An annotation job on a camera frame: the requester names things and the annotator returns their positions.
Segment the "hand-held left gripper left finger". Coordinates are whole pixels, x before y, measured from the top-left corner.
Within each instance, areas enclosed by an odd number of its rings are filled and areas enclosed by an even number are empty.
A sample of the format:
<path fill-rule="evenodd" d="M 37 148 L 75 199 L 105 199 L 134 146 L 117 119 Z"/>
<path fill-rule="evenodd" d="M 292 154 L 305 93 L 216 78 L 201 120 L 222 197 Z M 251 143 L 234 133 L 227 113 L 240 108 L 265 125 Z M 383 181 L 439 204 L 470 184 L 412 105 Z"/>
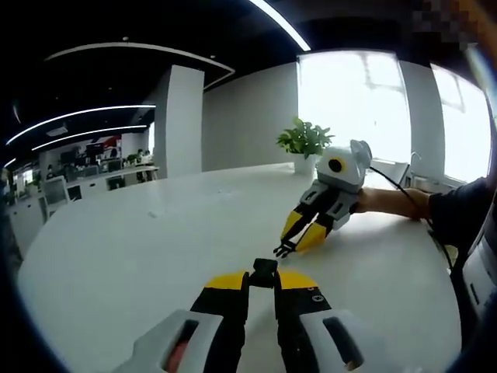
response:
<path fill-rule="evenodd" d="M 235 372 L 245 344 L 249 273 L 209 280 L 190 309 L 140 336 L 115 372 Z"/>

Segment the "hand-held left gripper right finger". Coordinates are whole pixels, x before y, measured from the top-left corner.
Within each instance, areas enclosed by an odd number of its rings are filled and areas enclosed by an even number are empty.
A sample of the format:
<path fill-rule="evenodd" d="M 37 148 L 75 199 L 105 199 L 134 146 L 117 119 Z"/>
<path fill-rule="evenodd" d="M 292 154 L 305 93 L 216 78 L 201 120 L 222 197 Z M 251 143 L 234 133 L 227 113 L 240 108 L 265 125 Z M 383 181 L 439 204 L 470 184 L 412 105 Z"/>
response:
<path fill-rule="evenodd" d="M 288 372 L 389 372 L 383 343 L 351 312 L 334 309 L 317 283 L 278 270 L 277 341 Z"/>

